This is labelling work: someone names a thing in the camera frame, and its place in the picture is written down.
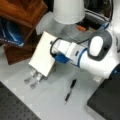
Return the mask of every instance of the shelf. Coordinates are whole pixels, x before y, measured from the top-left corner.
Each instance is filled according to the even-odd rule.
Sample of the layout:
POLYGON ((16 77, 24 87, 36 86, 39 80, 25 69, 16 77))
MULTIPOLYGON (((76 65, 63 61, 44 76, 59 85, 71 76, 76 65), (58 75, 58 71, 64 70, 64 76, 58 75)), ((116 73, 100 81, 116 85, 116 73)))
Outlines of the shelf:
POLYGON ((0 0, 0 16, 34 28, 47 10, 43 0, 0 0))

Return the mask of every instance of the marker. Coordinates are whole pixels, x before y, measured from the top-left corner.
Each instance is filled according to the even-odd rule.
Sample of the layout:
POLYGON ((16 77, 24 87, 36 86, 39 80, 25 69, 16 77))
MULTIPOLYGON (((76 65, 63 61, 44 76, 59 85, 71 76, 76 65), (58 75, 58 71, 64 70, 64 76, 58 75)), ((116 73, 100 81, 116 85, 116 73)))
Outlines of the marker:
POLYGON ((70 98, 70 95, 72 93, 72 89, 74 88, 75 84, 76 84, 76 79, 72 81, 72 84, 70 86, 70 91, 68 92, 67 96, 65 97, 65 104, 67 103, 67 101, 69 100, 70 98))

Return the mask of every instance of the pen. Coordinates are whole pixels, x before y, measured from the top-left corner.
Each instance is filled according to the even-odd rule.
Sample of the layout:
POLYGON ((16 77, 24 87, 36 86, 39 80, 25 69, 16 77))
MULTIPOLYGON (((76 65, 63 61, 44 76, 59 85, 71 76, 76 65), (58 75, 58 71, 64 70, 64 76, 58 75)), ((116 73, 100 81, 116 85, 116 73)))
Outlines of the pen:
POLYGON ((70 86, 70 91, 68 92, 67 96, 65 97, 65 104, 67 103, 68 99, 70 98, 70 95, 72 93, 72 89, 74 88, 76 81, 77 81, 76 79, 72 81, 72 84, 70 86))

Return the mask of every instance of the black object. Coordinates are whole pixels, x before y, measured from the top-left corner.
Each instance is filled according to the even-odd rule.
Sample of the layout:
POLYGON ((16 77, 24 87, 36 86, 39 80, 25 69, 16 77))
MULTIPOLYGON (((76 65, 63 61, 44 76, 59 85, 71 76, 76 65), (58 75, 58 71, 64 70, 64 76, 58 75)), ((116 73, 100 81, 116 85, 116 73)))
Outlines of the black object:
POLYGON ((117 71, 100 85, 87 102, 107 120, 120 120, 120 65, 117 71))
POLYGON ((0 120, 40 120, 0 82, 0 120))
POLYGON ((72 81, 72 84, 71 84, 71 86, 70 86, 70 89, 73 89, 73 88, 74 88, 75 83, 76 83, 76 79, 72 81))
POLYGON ((70 91, 69 91, 69 93, 67 94, 67 96, 66 96, 66 98, 65 98, 65 103, 67 103, 67 101, 68 101, 68 99, 69 99, 69 97, 70 97, 70 95, 71 95, 71 93, 72 93, 72 89, 74 88, 74 86, 75 86, 75 84, 76 84, 76 81, 77 81, 76 79, 72 81, 72 84, 71 84, 71 86, 70 86, 70 91))
POLYGON ((50 43, 50 44, 51 44, 51 47, 50 47, 50 55, 51 55, 53 58, 55 58, 55 57, 57 56, 57 54, 52 53, 52 48, 53 48, 53 45, 54 45, 59 39, 61 39, 61 38, 57 38, 55 41, 53 41, 52 43, 50 43))

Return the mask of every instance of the black cable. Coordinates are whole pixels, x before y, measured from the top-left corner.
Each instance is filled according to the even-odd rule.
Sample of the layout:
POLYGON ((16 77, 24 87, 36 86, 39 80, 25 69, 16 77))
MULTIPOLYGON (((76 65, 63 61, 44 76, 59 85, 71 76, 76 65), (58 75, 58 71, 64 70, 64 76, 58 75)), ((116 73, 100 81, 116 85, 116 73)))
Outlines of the black cable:
POLYGON ((108 20, 106 20, 105 17, 103 17, 103 16, 101 16, 101 15, 98 15, 98 14, 96 14, 96 13, 94 13, 94 12, 87 11, 87 10, 86 10, 85 12, 87 12, 87 13, 91 13, 91 14, 93 14, 93 15, 96 15, 96 16, 102 18, 104 21, 108 22, 108 20))
POLYGON ((80 41, 80 42, 77 42, 77 44, 82 44, 82 43, 87 42, 87 41, 89 41, 89 39, 86 39, 86 40, 82 40, 82 41, 80 41))
POLYGON ((114 10, 114 2, 113 2, 113 0, 111 0, 111 15, 110 15, 109 23, 108 23, 108 25, 106 26, 106 28, 108 28, 108 26, 110 25, 110 23, 111 23, 111 21, 112 21, 112 18, 113 18, 113 10, 114 10))
POLYGON ((114 10, 114 2, 113 2, 113 0, 111 0, 111 6, 110 6, 110 8, 111 8, 111 15, 110 15, 109 20, 106 20, 104 17, 102 17, 101 15, 98 15, 98 14, 96 14, 94 12, 91 12, 91 11, 85 11, 85 12, 88 12, 88 13, 91 13, 93 15, 96 15, 96 16, 102 18, 104 21, 108 22, 107 26, 105 27, 105 29, 106 29, 106 28, 108 28, 108 26, 111 23, 112 18, 113 18, 113 10, 114 10))
POLYGON ((53 41, 52 44, 51 44, 51 47, 50 47, 50 55, 51 55, 53 58, 55 58, 55 57, 57 56, 57 54, 52 53, 52 48, 53 48, 53 45, 54 45, 59 39, 61 39, 61 38, 57 38, 55 41, 53 41))

